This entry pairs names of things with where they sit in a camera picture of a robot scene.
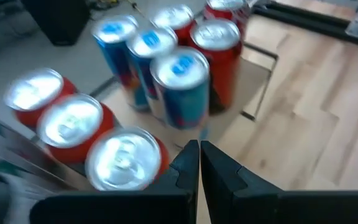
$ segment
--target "silver can lid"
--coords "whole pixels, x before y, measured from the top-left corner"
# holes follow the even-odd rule
[[[160,9],[151,19],[156,27],[180,29],[194,19],[191,9],[184,4],[177,4]]]
[[[68,96],[42,115],[38,134],[50,146],[70,148],[92,136],[102,119],[103,110],[97,100],[85,94]]]
[[[161,165],[155,138],[140,128],[105,134],[88,153],[86,176],[98,190],[141,190]]]
[[[246,0],[207,0],[211,9],[219,11],[233,11],[247,4]]]
[[[227,50],[240,41],[240,31],[227,19],[211,19],[190,31],[194,43],[205,50]]]
[[[170,55],[152,61],[150,71],[160,85],[187,90],[209,78],[209,64],[204,55],[191,47],[178,47]]]
[[[104,43],[117,43],[132,37],[137,30],[137,21],[132,16],[113,16],[98,22],[93,35]]]
[[[50,68],[31,71],[8,88],[5,104],[19,111],[32,111],[51,102],[63,88],[63,77]]]
[[[177,44],[178,37],[169,27],[143,30],[127,43],[129,50],[141,58],[168,54]]]

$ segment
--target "red can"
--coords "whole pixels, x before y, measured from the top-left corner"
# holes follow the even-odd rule
[[[76,88],[69,79],[50,68],[41,68],[15,80],[4,101],[22,124],[36,130],[39,118],[49,106],[74,93]]]
[[[192,28],[191,39],[209,63],[209,114],[222,113],[234,98],[242,49],[239,29],[227,19],[211,19]]]
[[[234,22],[240,30],[241,40],[245,39],[250,7],[246,0],[207,0],[204,19],[223,18]]]
[[[160,140],[140,128],[123,128],[95,143],[85,170],[98,190],[142,190],[168,166],[168,151]]]
[[[51,106],[40,118],[40,139],[62,163],[85,162],[92,144],[114,128],[112,111],[85,94],[69,96]]]
[[[155,27],[169,27],[178,36],[178,45],[187,46],[190,29],[196,24],[191,9],[184,4],[165,7],[157,11],[151,22]]]

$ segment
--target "gray floor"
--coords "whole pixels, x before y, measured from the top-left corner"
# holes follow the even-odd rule
[[[139,0],[138,6],[149,14],[171,2],[175,1]],[[192,1],[188,5],[197,12],[202,9],[204,1]],[[100,19],[117,14],[132,14],[137,18],[140,26],[149,26],[147,19],[142,18],[125,1],[106,13],[93,14],[93,17]],[[14,22],[15,25],[19,23],[22,30],[37,30],[37,25],[28,14]],[[78,43],[72,47],[54,47],[39,30],[30,37],[21,39],[6,37],[0,32],[0,120],[2,122],[18,130],[27,138],[34,136],[32,131],[14,119],[11,111],[2,102],[2,95],[8,84],[28,70],[39,67],[53,68],[69,78],[80,91],[85,93],[92,92],[112,77],[91,35],[94,23],[94,21],[89,21]]]

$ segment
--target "wooden floor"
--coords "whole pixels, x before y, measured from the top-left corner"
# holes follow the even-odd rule
[[[358,46],[263,17],[252,18],[247,41],[280,60],[257,122],[238,117],[219,146],[283,189],[358,189]]]

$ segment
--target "blue can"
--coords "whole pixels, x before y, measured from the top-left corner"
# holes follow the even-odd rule
[[[93,35],[102,50],[110,69],[119,78],[127,102],[136,110],[147,110],[149,104],[136,69],[132,68],[126,42],[137,32],[137,22],[132,16],[114,16],[99,22]]]
[[[139,74],[150,109],[159,120],[163,120],[163,111],[155,91],[153,76],[150,73],[150,63],[155,57],[172,52],[177,44],[178,38],[171,28],[143,30],[127,42],[129,53]]]
[[[191,47],[179,47],[156,58],[151,72],[174,145],[183,147],[191,139],[206,139],[209,64],[204,55]]]

